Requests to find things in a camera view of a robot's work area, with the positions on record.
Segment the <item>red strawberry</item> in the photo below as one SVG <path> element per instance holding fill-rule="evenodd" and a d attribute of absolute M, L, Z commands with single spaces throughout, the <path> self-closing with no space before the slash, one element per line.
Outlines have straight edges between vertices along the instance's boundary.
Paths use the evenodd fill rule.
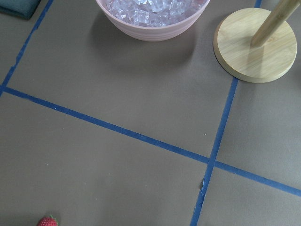
<path fill-rule="evenodd" d="M 50 216 L 41 218 L 38 221 L 37 226 L 58 226 L 58 222 L 53 216 L 50 215 Z"/>

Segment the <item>pink bowl with ice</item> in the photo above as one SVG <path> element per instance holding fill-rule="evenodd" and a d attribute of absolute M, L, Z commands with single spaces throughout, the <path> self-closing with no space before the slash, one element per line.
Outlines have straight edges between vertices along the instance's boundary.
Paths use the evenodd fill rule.
<path fill-rule="evenodd" d="M 188 30 L 208 0 L 97 0 L 107 18 L 123 33 L 143 41 L 163 41 Z"/>

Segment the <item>wooden paper towel stand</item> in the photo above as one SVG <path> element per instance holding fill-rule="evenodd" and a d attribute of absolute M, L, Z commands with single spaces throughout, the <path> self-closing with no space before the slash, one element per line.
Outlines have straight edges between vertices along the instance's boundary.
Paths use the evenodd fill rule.
<path fill-rule="evenodd" d="M 224 18 L 213 40 L 220 65 L 251 83 L 282 77 L 296 59 L 297 40 L 287 19 L 300 5 L 299 0 L 281 0 L 273 11 L 245 8 Z"/>

